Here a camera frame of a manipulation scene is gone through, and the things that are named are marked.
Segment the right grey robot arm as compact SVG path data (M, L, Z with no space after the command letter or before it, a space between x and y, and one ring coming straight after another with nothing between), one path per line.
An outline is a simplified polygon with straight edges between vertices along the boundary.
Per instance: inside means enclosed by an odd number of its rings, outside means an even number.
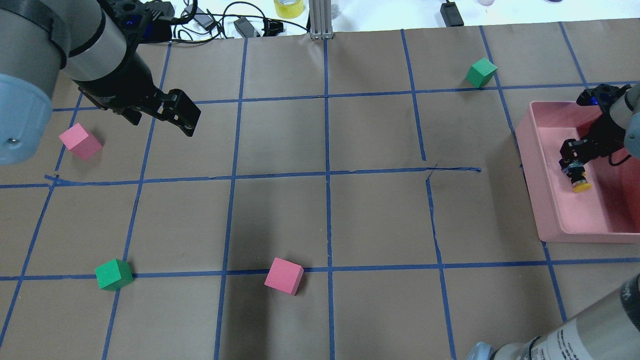
M639 242L639 85L574 102L533 101L516 128L535 226L546 243ZM637 360L639 276L527 342L478 342L469 360Z

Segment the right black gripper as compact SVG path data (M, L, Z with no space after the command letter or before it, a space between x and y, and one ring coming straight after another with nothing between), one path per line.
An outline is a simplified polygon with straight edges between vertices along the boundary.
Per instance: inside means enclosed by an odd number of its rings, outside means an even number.
M560 168L563 173L584 173L585 164L595 158L605 158L624 147L626 130L608 114L599 116L580 140L566 139L560 148Z

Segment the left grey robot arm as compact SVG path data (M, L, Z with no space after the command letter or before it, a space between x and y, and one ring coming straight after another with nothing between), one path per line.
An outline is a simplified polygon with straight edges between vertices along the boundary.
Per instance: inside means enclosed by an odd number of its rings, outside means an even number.
M194 135L201 110L182 89L159 89L137 48L169 43L195 9L178 16L166 0L3 0L0 13L3 166L37 152L59 72L132 125L147 114Z

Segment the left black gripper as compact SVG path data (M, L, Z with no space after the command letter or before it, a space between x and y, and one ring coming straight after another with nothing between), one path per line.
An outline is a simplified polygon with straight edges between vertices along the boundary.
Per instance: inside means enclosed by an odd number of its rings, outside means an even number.
M185 91L170 89L164 93L158 89L150 68L135 50L126 51L111 73L96 80L80 80L78 90L99 109L112 110L134 126L139 125L144 113L193 137L201 118L201 110Z

